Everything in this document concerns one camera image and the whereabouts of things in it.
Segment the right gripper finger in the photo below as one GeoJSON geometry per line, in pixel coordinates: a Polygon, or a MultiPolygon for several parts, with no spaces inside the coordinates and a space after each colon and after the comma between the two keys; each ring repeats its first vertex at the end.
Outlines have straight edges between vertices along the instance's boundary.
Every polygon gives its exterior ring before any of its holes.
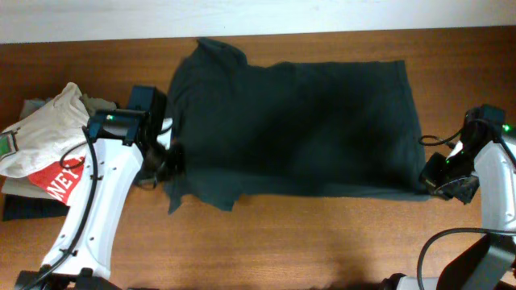
{"type": "Polygon", "coordinates": [[[431,195],[445,201],[455,198],[467,205],[472,201],[479,187],[480,181],[476,176],[464,176],[439,185],[431,191],[431,195]]]}
{"type": "Polygon", "coordinates": [[[437,188],[442,184],[446,162],[447,158],[436,152],[430,157],[421,171],[418,180],[429,193],[435,193],[437,188]]]}

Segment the dark green t-shirt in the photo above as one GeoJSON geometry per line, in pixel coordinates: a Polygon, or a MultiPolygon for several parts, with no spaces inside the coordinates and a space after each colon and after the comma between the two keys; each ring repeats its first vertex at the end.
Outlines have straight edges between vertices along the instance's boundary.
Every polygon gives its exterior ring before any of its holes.
{"type": "Polygon", "coordinates": [[[168,100],[185,161],[164,187],[171,210],[186,195],[223,211],[244,195],[429,197],[402,60],[260,67],[228,43],[200,39],[168,100]]]}

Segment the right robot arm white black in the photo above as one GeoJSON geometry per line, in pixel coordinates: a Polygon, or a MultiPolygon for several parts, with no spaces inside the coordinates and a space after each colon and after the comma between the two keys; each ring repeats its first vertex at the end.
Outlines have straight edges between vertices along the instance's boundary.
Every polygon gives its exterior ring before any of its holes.
{"type": "Polygon", "coordinates": [[[431,195],[463,204],[481,195],[482,226],[443,230],[426,241],[414,277],[396,273],[381,289],[510,289],[503,276],[515,271],[515,128],[506,113],[482,105],[467,111],[458,140],[449,155],[435,153],[420,180],[431,195]],[[437,277],[422,274],[430,246],[450,234],[480,234],[481,238],[453,259],[437,277]]]}

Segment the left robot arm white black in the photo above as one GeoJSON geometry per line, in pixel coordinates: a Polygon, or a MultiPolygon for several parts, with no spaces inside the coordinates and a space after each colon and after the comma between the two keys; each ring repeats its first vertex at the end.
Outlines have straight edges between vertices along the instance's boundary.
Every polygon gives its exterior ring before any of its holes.
{"type": "Polygon", "coordinates": [[[158,143],[161,110],[101,110],[83,127],[85,194],[70,206],[38,271],[21,271],[17,289],[114,289],[109,281],[114,237],[135,181],[157,185],[184,167],[182,149],[158,143]]]}

